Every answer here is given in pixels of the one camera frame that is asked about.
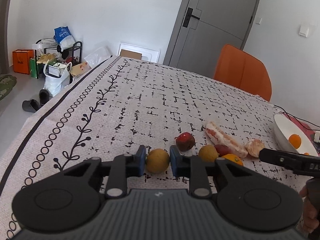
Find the right hand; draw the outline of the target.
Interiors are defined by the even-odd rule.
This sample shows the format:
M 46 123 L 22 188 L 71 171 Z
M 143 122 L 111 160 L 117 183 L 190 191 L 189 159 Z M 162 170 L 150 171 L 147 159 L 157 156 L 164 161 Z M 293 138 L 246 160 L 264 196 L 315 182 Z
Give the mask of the right hand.
M 319 226 L 319 221 L 317 219 L 318 211 L 311 204 L 308 198 L 308 189 L 304 186 L 299 195 L 304 199 L 303 204 L 303 231 L 307 233 L 312 233 Z

